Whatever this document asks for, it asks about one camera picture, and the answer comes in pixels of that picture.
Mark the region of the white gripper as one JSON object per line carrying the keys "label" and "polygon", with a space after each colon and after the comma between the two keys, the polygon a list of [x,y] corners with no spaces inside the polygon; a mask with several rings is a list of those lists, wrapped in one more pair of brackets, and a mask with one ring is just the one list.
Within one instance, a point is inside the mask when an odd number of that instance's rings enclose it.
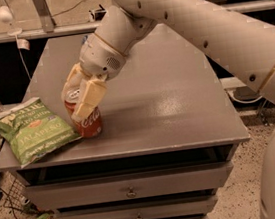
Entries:
{"label": "white gripper", "polygon": [[106,94],[106,78],[113,79],[119,75],[126,63],[124,56],[95,33],[89,35],[84,41],[79,60],[80,64],[74,64],[68,74],[61,93],[61,99],[65,100],[65,96],[71,89],[79,91],[72,115],[72,120],[76,122],[81,122],[91,115]]}

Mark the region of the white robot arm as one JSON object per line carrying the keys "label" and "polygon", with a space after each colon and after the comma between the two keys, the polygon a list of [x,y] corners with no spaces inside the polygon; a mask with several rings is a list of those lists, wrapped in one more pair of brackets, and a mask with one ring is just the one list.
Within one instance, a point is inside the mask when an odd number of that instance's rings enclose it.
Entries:
{"label": "white robot arm", "polygon": [[[164,23],[275,105],[275,26],[205,0],[114,0],[81,48],[65,83],[81,94],[72,113],[82,121],[121,71],[128,52],[158,23]],[[275,219],[275,129],[262,174],[260,219]]]}

